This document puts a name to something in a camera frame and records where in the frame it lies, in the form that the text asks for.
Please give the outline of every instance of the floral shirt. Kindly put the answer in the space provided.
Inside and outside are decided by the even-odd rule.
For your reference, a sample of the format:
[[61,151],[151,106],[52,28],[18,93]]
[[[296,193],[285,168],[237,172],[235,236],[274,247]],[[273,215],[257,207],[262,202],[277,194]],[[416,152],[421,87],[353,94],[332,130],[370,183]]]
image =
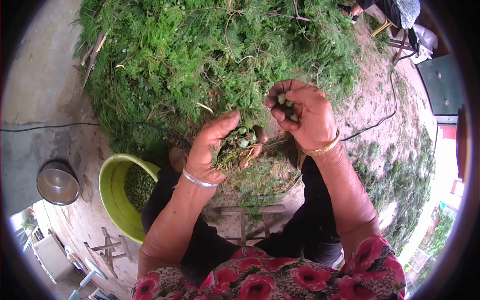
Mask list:
[[381,236],[364,240],[341,271],[302,258],[240,248],[197,289],[180,270],[160,268],[138,280],[133,300],[403,299],[405,274]]

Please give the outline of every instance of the stainless steel bowl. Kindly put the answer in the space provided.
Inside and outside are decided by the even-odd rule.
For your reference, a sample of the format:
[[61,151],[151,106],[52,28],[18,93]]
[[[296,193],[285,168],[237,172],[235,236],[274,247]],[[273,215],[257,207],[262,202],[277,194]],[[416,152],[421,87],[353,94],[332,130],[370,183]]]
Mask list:
[[80,184],[66,165],[52,161],[38,174],[36,187],[43,199],[55,205],[69,205],[80,196]]

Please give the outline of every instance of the electric cord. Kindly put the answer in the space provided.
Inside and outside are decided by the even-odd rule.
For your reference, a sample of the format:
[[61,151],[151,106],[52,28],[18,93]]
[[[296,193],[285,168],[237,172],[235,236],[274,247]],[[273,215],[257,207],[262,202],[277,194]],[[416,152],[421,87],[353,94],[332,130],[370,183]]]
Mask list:
[[367,128],[364,128],[364,129],[360,130],[359,132],[357,132],[356,134],[351,135],[351,136],[349,136],[349,137],[347,137],[347,138],[341,139],[340,141],[342,141],[342,142],[349,141],[349,140],[351,140],[351,139],[353,139],[353,138],[361,135],[362,133],[364,133],[364,132],[366,132],[366,131],[368,131],[368,130],[370,130],[370,129],[373,129],[373,128],[375,128],[375,127],[380,126],[380,124],[382,124],[382,123],[385,122],[386,120],[392,118],[392,117],[396,114],[397,104],[396,104],[396,94],[395,94],[395,88],[394,88],[394,86],[393,86],[392,74],[393,74],[393,72],[390,73],[390,84],[391,84],[391,86],[392,86],[393,99],[394,99],[394,103],[395,103],[395,109],[394,109],[393,113],[392,113],[391,115],[386,116],[385,118],[381,119],[381,120],[380,120],[378,123],[376,123],[375,125],[370,126],[370,127],[367,127]]
[[[359,135],[361,135],[362,133],[370,130],[370,129],[373,129],[375,127],[378,127],[380,126],[383,122],[385,122],[386,120],[392,118],[396,112],[397,112],[397,99],[396,99],[396,93],[395,93],[395,88],[393,86],[393,80],[392,80],[392,74],[393,72],[390,73],[390,84],[392,86],[392,91],[393,91],[393,98],[394,98],[394,104],[395,104],[395,109],[394,109],[394,112],[389,115],[389,116],[386,116],[385,118],[382,118],[378,123],[376,123],[375,125],[372,125],[370,127],[367,127],[367,128],[364,128],[362,130],[360,130],[359,132],[357,132],[356,134],[354,135],[351,135],[349,137],[346,137],[344,139],[341,139],[340,141],[342,142],[346,142],[346,141],[349,141]],[[73,126],[73,125],[91,125],[91,126],[100,126],[100,124],[95,124],[95,123],[87,123],[87,122],[75,122],[75,123],[69,123],[69,124],[64,124],[64,125],[46,125],[46,126],[38,126],[38,127],[32,127],[32,128],[25,128],[25,129],[17,129],[17,130],[10,130],[10,129],[0,129],[0,131],[3,131],[3,132],[25,132],[25,131],[30,131],[30,130],[36,130],[36,129],[44,129],[44,128],[61,128],[61,127],[68,127],[68,126]],[[151,124],[151,123],[146,123],[146,122],[135,122],[135,123],[127,123],[127,126],[132,126],[132,125],[144,125],[144,126],[150,126],[150,127],[153,127],[153,128],[156,128],[160,131],[164,131],[164,132],[168,132],[168,133],[171,133],[173,135],[176,135],[177,137],[179,137],[181,140],[183,140],[184,142],[186,142],[190,147],[192,146],[192,143],[190,143],[190,141],[188,139],[186,139],[183,135],[181,135],[180,133],[178,132],[175,132],[173,130],[170,130],[170,129],[167,129],[167,128],[164,128],[164,127],[161,127],[161,126],[158,126],[158,125],[154,125],[154,124]]]

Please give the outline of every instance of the sitting person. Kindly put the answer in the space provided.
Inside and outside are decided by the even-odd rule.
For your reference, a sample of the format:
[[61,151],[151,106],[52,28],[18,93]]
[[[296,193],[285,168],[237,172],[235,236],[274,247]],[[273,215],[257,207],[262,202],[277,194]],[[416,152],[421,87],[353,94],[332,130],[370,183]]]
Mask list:
[[347,16],[352,14],[352,23],[355,24],[360,13],[376,4],[393,24],[398,28],[408,29],[408,39],[412,48],[418,52],[417,35],[413,24],[420,15],[419,0],[357,0],[352,6],[338,5]]
[[[277,96],[294,103],[285,119]],[[405,274],[381,236],[377,214],[341,142],[322,90],[297,80],[276,83],[266,99],[279,126],[307,154],[301,165],[304,204],[282,232],[240,247],[217,234],[200,212],[225,175],[212,169],[212,147],[235,129],[232,111],[207,123],[190,154],[169,153],[172,169],[142,211],[145,241],[138,253],[133,300],[403,299]],[[267,141],[264,132],[258,140]],[[256,146],[252,155],[261,151]],[[341,251],[342,269],[332,268]]]

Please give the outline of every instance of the left hand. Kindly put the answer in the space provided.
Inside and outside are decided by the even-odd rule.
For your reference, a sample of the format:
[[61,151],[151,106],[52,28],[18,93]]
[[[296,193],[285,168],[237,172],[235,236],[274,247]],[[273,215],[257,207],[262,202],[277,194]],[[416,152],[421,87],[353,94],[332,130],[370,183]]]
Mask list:
[[[234,130],[240,121],[240,112],[231,111],[218,119],[208,122],[198,133],[193,141],[192,149],[188,155],[187,165],[185,169],[198,180],[206,183],[221,183],[226,175],[220,171],[212,169],[212,150],[220,147],[221,139],[230,131]],[[262,150],[262,143],[267,141],[267,135],[262,128],[254,128],[257,135],[258,144],[252,152],[253,156],[257,156]]]

